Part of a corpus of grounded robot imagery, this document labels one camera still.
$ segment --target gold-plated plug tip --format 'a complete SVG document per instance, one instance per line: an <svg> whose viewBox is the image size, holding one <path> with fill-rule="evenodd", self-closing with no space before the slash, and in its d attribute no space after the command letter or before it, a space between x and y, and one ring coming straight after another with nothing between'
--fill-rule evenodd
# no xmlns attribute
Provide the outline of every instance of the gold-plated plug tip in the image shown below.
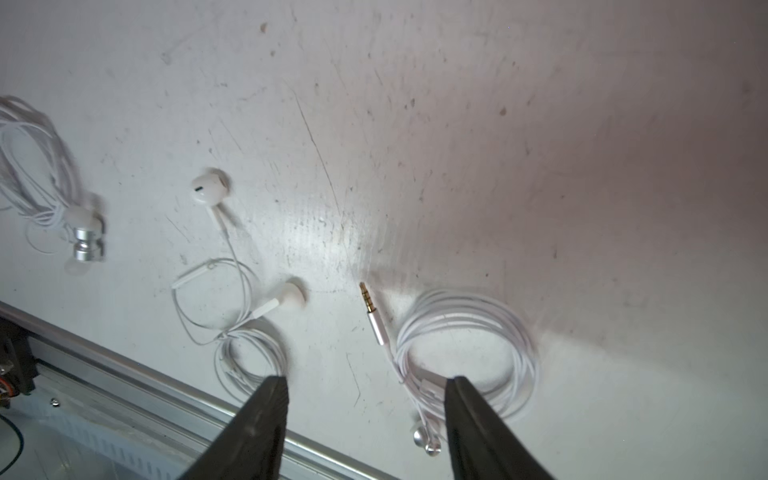
<svg viewBox="0 0 768 480"><path fill-rule="evenodd" d="M366 285L363 282L360 282L360 291L362 292L362 299L366 302L366 308L368 309L368 313L373 313L376 311L376 307L373 306L373 301L371 300L371 294L368 293L368 289L366 288Z"/></svg>

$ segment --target earphone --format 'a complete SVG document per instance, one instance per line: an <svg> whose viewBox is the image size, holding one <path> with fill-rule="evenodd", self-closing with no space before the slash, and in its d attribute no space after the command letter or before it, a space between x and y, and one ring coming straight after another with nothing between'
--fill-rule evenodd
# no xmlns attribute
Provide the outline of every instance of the earphone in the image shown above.
<svg viewBox="0 0 768 480"><path fill-rule="evenodd" d="M225 237L228 237L227 227L221 219L219 204L227 195L230 194L229 188L217 174L200 175L192 180L190 186L190 195L192 200L198 204L207 207L208 215L214 221L214 225Z"/></svg>
<svg viewBox="0 0 768 480"><path fill-rule="evenodd" d="M264 377L251 373L237 362L238 355L235 351L235 343L246 343L259 351L276 375L285 375L288 368L288 361L280 343L267 332L258 328L246 326L246 324L250 323L251 320L259 319L276 308L300 310L306 304L306 300L296 284L286 282L282 285L280 291L274 298L267 301L259 308L252 310L253 304L251 295L253 288L247 273L249 273L250 276L254 276L254 273L247 265L241 263L237 259L235 250L232 248L232 243L230 242L227 227L224 225L219 209L221 201L229 195L227 185L223 179L215 173L201 175L192 180L190 195L194 203L207 207L208 215L214 222L216 229L221 233L222 238L224 238L224 242L227 243L227 247L229 247L229 250L232 253L232 258L208 260L179 276L170 286L170 296L174 301L176 313L181 321L181 325L190 340L200 346L207 345L208 343L217 343L217 348L214 353L214 370L219 379L219 383L234 398L245 402L251 394L256 391ZM199 276L222 265L231 266L237 270L240 279L240 288L242 289L242 303L240 305L240 313L234 323L227 328L217 329L208 326L206 323L199 323L192 320L181 309L177 291L192 280L195 280ZM219 333L214 338L201 342L195 339L187 324L204 329L218 330Z"/></svg>
<svg viewBox="0 0 768 480"><path fill-rule="evenodd" d="M429 456L440 453L441 440L448 441L445 416L446 379L417 368L411 356L414 343L434 333L474 330L500 337L508 344L510 365L507 374L480 393L503 419L520 418L531 405L539 381L536 348L521 316L489 296L454 290L433 290L422 294L400 323L394 349L389 344L386 324L373 305L364 283L360 283L376 342L384 347L400 383L405 386L419 413L412 430L413 442Z"/></svg>
<svg viewBox="0 0 768 480"><path fill-rule="evenodd" d="M29 173L34 172L34 156L16 157L12 145L17 137L37 147L46 180ZM58 230L63 240L73 243L72 258L65 265L72 275L85 273L89 263L101 260L104 225L81 204L83 192L61 138L44 114L19 98L0 97L0 164L0 195L10 203L3 210L14 209L28 221L24 235L33 250L55 253L30 241L30 226Z"/></svg>

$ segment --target silver earbud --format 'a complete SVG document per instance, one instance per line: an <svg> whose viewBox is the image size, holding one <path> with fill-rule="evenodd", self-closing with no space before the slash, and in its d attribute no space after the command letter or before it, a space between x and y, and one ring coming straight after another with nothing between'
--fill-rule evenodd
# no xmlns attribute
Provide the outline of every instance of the silver earbud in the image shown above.
<svg viewBox="0 0 768 480"><path fill-rule="evenodd" d="M72 227L74 247L72 256L78 262L101 260L103 225L93 212L79 205L72 205L65 213L67 224Z"/></svg>
<svg viewBox="0 0 768 480"><path fill-rule="evenodd" d="M416 423L412 429L413 442L416 446L424 449L430 457L437 456L441 450L440 438L431 433L429 428L421 422Z"/></svg>

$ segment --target wire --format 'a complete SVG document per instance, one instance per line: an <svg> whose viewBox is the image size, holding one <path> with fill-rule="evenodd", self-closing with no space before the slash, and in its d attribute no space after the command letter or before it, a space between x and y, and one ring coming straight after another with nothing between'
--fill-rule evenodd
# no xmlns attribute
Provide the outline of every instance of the wire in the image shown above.
<svg viewBox="0 0 768 480"><path fill-rule="evenodd" d="M9 468L13 466L13 464L16 463L16 460L18 460L18 457L22 456L22 452L24 451L24 436L22 435L22 431L18 429L18 427L8 420L4 415L0 415L0 420L7 423L9 427L13 429L13 431L16 433L16 436L18 437L18 452L16 452L16 456L11 460L10 463L8 463L2 470L0 470L0 475L6 473Z"/></svg>
<svg viewBox="0 0 768 480"><path fill-rule="evenodd" d="M0 387L4 389L8 393L8 397L15 397L18 395L18 392L15 388L13 388L13 385L6 379L2 378L0 376Z"/></svg>
<svg viewBox="0 0 768 480"><path fill-rule="evenodd" d="M487 296L435 290L419 297L405 318L394 352L385 348L425 427L430 428L429 415L445 422L445 387L418 377L409 353L416 340L449 330L492 333L509 343L510 373L480 393L502 418L516 419L525 413L539 381L538 359L522 320L508 306Z"/></svg>
<svg viewBox="0 0 768 480"><path fill-rule="evenodd" d="M201 342L194 338L187 323L191 323L192 325L204 329L216 328L212 328L210 325L204 323L195 322L181 309L181 305L179 304L176 295L176 291L180 288L180 285L171 288L170 296L174 301L176 313L181 321L181 325L184 327L184 331L187 332L187 335L192 342L199 346L219 342L216 351L214 352L214 371L216 372L219 384L221 384L227 393L234 398L245 402L254 392L256 392L256 389L259 388L259 385L261 385L265 377L248 372L237 362L235 345L238 340L244 341L256 349L278 376L285 374L288 362L282 347L272 336L260 329L244 327L246 323L253 319L250 317L252 311L251 307L253 305L251 295L253 287L249 277L243 270L246 270L251 274L253 274L253 272L245 264L238 261L229 236L226 235L226 233L222 236L227 242L232 258L211 260L207 263L207 266L209 270L216 265L227 265L237 269L238 276L240 277L242 303L240 304L240 312L234 324L226 329L220 329L218 335L213 339Z"/></svg>
<svg viewBox="0 0 768 480"><path fill-rule="evenodd" d="M65 212L75 204L78 189L61 139L50 122L24 102L13 97L0 97L0 194L18 214L44 230L65 228ZM36 181L16 158L12 134L32 140L45 158L49 186ZM25 238L32 248L40 250Z"/></svg>

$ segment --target white earbud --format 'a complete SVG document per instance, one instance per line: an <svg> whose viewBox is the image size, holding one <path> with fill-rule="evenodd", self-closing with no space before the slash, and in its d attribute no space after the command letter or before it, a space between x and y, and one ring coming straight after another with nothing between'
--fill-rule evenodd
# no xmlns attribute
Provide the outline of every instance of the white earbud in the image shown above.
<svg viewBox="0 0 768 480"><path fill-rule="evenodd" d="M190 186L192 200L196 204L207 207L211 220L214 221L214 225L224 236L227 236L227 227L224 225L224 221L221 220L219 204L229 192L227 185L216 174L200 175L192 180Z"/></svg>
<svg viewBox="0 0 768 480"><path fill-rule="evenodd" d="M304 299L304 294L301 293L301 289L295 283L285 282L277 296L251 312L250 317L254 319L260 318L277 307L296 312L304 308L305 305L306 300Z"/></svg>

